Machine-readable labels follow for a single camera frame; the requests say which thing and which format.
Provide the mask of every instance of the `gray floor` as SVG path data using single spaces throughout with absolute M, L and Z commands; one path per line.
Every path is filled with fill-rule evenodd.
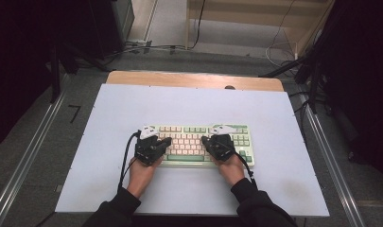
M 170 72 L 203 72 L 236 76 L 256 76 L 273 70 L 265 59 L 249 57 L 151 50 L 148 53 L 126 53 L 110 65 L 117 70 L 151 70 Z M 41 149 L 29 170 L 14 203 L 9 209 L 3 226 L 34 226 L 54 211 L 59 199 L 55 192 L 57 185 L 64 184 L 79 140 L 93 108 L 100 84 L 108 74 L 96 69 L 81 69 L 70 76 L 66 96 L 61 108 L 46 135 Z M 290 94 L 297 92 L 297 86 L 290 77 L 281 76 L 281 81 Z M 20 161 L 26 146 L 40 124 L 48 108 L 50 91 L 46 91 L 22 117 L 9 137 L 0 145 L 0 192 L 9 180 Z M 301 105 L 296 96 L 290 99 L 294 109 Z M 69 105 L 79 105 L 81 109 L 73 123 L 75 109 Z M 335 156 L 342 168 L 356 201 L 383 201 L 382 175 L 371 166 L 352 164 L 347 160 L 349 152 L 337 123 L 325 114 L 322 105 L 318 106 L 323 129 L 331 143 Z M 306 226 L 350 226 L 340 202 L 338 192 L 329 175 L 316 138 L 305 118 L 305 133 L 308 152 L 321 184 L 329 218 L 309 218 Z M 383 227 L 383 207 L 358 207 L 367 226 Z M 80 226 L 89 214 L 57 214 L 44 226 Z M 304 220 L 298 218 L 300 226 Z

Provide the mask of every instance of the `black glove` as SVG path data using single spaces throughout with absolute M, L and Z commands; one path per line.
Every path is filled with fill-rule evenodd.
M 135 157 L 142 163 L 150 166 L 162 155 L 164 155 L 167 147 L 171 145 L 171 138 L 158 141 L 158 136 L 154 135 L 147 139 L 137 139 L 135 145 Z
M 202 143 L 216 160 L 226 162 L 235 153 L 235 143 L 229 134 L 203 136 Z

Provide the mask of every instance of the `table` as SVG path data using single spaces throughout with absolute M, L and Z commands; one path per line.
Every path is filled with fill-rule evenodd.
M 202 2 L 203 0 L 187 0 L 185 48 L 188 48 L 189 20 L 200 18 Z M 293 53 L 302 56 L 315 39 L 316 33 L 324 26 L 334 2 L 335 0 L 206 0 L 202 20 L 281 26 L 287 39 L 297 43 L 290 44 Z
M 227 85 L 238 90 L 223 89 Z M 217 108 L 220 114 L 210 111 Z M 276 204 L 294 217 L 329 215 L 278 79 L 156 72 L 110 73 L 99 91 L 56 211 L 93 212 L 114 196 L 124 147 L 142 124 L 209 125 L 213 121 L 250 126 L 252 170 L 258 186 Z M 141 200 L 136 213 L 153 215 L 235 216 L 238 205 L 215 168 L 160 167 Z

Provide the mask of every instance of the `keyboard key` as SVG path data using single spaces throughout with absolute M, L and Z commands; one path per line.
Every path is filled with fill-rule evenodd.
M 203 162 L 203 156 L 199 155 L 167 155 L 168 161 Z
M 237 129 L 236 133 L 231 133 L 231 138 L 235 145 L 235 151 L 246 160 L 249 166 L 254 165 L 252 141 L 250 130 L 246 125 L 228 125 Z M 202 144 L 201 138 L 207 136 L 211 138 L 212 134 L 209 129 L 214 126 L 179 126 L 179 125 L 155 125 L 151 126 L 159 129 L 158 135 L 160 140 L 167 137 L 172 138 L 172 145 L 165 151 L 162 166 L 184 166 L 184 167 L 200 167 L 214 166 L 209 152 Z M 186 161 L 200 162 L 199 165 L 187 164 Z

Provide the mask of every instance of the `person's left hand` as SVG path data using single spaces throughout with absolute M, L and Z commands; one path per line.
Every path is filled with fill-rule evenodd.
M 163 157 L 158 159 L 151 166 L 146 166 L 139 160 L 135 160 L 130 167 L 130 180 L 127 190 L 132 193 L 134 197 L 139 199 L 142 194 L 144 194 L 149 183 L 152 181 L 153 173 L 155 172 L 156 167 L 162 162 Z

